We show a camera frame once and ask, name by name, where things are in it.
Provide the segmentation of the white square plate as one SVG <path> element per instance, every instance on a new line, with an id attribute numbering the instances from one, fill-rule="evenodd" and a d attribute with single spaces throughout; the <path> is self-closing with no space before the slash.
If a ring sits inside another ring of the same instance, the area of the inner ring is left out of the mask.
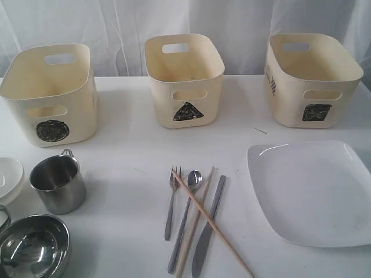
<path id="1" fill-rule="evenodd" d="M 370 244 L 370 171 L 347 143 L 253 145 L 247 164 L 260 208 L 279 237 L 321 248 Z"/>

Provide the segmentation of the wooden chopstick crossing cutlery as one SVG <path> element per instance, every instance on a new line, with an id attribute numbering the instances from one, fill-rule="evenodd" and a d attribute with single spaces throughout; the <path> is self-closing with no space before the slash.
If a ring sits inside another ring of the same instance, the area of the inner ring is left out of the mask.
<path id="1" fill-rule="evenodd" d="M 247 264 L 243 261 L 243 259 L 239 256 L 235 248 L 230 244 L 228 239 L 225 237 L 225 235 L 221 232 L 221 230 L 218 228 L 218 226 L 214 223 L 214 221 L 211 219 L 210 215 L 206 212 L 203 205 L 197 200 L 197 198 L 194 196 L 192 191 L 189 189 L 189 187 L 183 182 L 183 180 L 179 177 L 179 175 L 173 171 L 173 175 L 178 181 L 178 183 L 184 188 L 187 195 L 193 200 L 195 205 L 197 206 L 198 210 L 204 215 L 212 229 L 215 231 L 215 233 L 220 237 L 220 239 L 228 246 L 228 248 L 233 253 L 234 257 L 238 260 L 238 262 L 243 266 L 243 268 L 246 270 L 248 275 L 250 277 L 254 277 L 254 274 L 251 272 Z"/>

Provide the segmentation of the cream bin with circle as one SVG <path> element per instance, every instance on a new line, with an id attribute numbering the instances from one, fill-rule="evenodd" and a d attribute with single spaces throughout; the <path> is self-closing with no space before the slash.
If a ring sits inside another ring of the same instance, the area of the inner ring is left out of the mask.
<path id="1" fill-rule="evenodd" d="M 90 49 L 72 43 L 19 53 L 1 82 L 1 97 L 36 147 L 81 142 L 97 127 Z"/>

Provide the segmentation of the small steel fork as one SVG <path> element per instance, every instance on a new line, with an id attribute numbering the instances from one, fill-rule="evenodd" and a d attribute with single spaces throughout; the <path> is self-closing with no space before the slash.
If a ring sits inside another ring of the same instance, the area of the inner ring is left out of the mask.
<path id="1" fill-rule="evenodd" d="M 177 189 L 179 188 L 180 184 L 176 180 L 173 175 L 173 171 L 177 174 L 181 175 L 181 167 L 179 167 L 179 171 L 177 171 L 177 167 L 173 168 L 170 173 L 169 185 L 172 189 L 172 195 L 170 198 L 169 209 L 168 209 L 168 216 L 166 219 L 166 226 L 165 226 L 165 233 L 164 233 L 164 240 L 169 241 L 172 234 L 172 223 L 173 223 L 173 206 L 174 206 L 174 197 L 176 194 Z"/>

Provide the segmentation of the steel mug with handle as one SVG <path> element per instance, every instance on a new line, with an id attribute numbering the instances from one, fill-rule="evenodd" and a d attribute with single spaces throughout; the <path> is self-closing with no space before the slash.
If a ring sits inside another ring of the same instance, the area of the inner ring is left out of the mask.
<path id="1" fill-rule="evenodd" d="M 70 149 L 39 162 L 32 169 L 29 181 L 52 214 L 71 213 L 86 199 L 80 165 Z"/>

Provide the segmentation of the steel spoon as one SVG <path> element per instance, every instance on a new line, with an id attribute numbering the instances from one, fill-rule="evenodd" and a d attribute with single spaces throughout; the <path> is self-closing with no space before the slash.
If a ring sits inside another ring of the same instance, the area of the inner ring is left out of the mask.
<path id="1" fill-rule="evenodd" d="M 202 180 L 203 180 L 202 174 L 198 170 L 192 170 L 188 174 L 188 178 L 187 178 L 187 183 L 188 183 L 189 190 L 192 193 L 195 193 L 199 189 L 199 187 L 201 186 Z M 179 227 L 179 231 L 178 231 L 178 234 L 177 234 L 177 239 L 176 239 L 176 242 L 174 244 L 174 248 L 173 248 L 173 251 L 172 251 L 172 254 L 171 254 L 171 257 L 170 257 L 170 260 L 169 260 L 169 264 L 168 264 L 168 273 L 170 273 L 170 274 L 174 273 L 174 270 L 175 270 L 176 262 L 177 262 L 177 259 L 178 259 L 178 256 L 179 256 L 181 242 L 182 242 L 183 235 L 184 235 L 184 228 L 185 228 L 185 225 L 186 225 L 186 220 L 187 220 L 190 204 L 191 204 L 191 198 L 189 197 L 188 200 L 187 200 L 187 204 L 186 204 L 186 207 L 185 207 L 185 210 L 184 210 L 183 218 L 182 218 L 182 221 L 181 221 L 181 224 L 180 224 L 180 227 Z"/>

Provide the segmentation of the wooden chopstick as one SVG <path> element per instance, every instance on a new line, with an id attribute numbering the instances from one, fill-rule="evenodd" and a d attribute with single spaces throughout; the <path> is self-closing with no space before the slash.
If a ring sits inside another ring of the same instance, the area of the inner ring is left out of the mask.
<path id="1" fill-rule="evenodd" d="M 201 194 L 201 197 L 198 198 L 198 201 L 200 202 L 200 204 L 204 204 L 204 202 L 205 202 L 206 195 L 207 195 L 208 189 L 209 189 L 209 185 L 210 185 L 210 182 L 212 180 L 213 171 L 214 171 L 214 167 L 212 166 L 212 168 L 210 170 L 210 173 L 209 173 L 209 175 L 206 179 L 206 184 L 203 187 L 203 192 Z M 194 212 L 194 217 L 192 219 L 192 223 L 190 225 L 189 230 L 186 233 L 186 237 L 184 239 L 184 242 L 181 245 L 180 256 L 179 256 L 179 260 L 178 260 L 178 263 L 177 263 L 176 274 L 175 274 L 176 278 L 181 278 L 182 275 L 183 275 L 184 267 L 186 265 L 186 261 L 187 261 L 187 258 L 188 258 L 188 253 L 189 253 L 189 250 L 190 250 L 193 238 L 194 238 L 195 230 L 196 230 L 200 215 L 201 215 L 201 212 L 198 210 L 198 207 L 195 206 L 195 212 Z"/>

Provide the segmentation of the cream bin with square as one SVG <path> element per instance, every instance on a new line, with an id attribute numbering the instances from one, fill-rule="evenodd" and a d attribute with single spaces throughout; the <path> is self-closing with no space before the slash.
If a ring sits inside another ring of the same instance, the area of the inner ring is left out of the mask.
<path id="1" fill-rule="evenodd" d="M 268 39 L 264 74 L 278 123 L 324 129 L 339 121 L 364 71 L 331 36 L 279 33 Z"/>

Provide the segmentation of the steel bowl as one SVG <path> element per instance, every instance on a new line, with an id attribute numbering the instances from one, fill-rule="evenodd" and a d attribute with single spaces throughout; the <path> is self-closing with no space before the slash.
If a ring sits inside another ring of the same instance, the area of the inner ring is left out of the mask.
<path id="1" fill-rule="evenodd" d="M 62 277 L 72 254 L 67 225 L 34 214 L 1 226 L 1 277 Z"/>

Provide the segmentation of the cream bin with triangle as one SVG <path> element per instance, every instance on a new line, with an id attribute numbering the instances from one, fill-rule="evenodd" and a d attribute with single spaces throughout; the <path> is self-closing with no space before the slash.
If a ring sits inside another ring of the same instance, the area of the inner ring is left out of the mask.
<path id="1" fill-rule="evenodd" d="M 217 116 L 225 66 L 201 34 L 156 36 L 144 44 L 155 116 L 168 129 L 203 126 Z"/>

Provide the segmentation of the white ceramic bowl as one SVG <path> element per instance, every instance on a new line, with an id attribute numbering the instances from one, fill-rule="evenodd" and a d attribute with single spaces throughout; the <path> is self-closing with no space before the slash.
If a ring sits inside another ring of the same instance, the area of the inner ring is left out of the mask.
<path id="1" fill-rule="evenodd" d="M 15 158 L 1 157 L 1 205 L 18 197 L 24 186 L 24 167 Z"/>

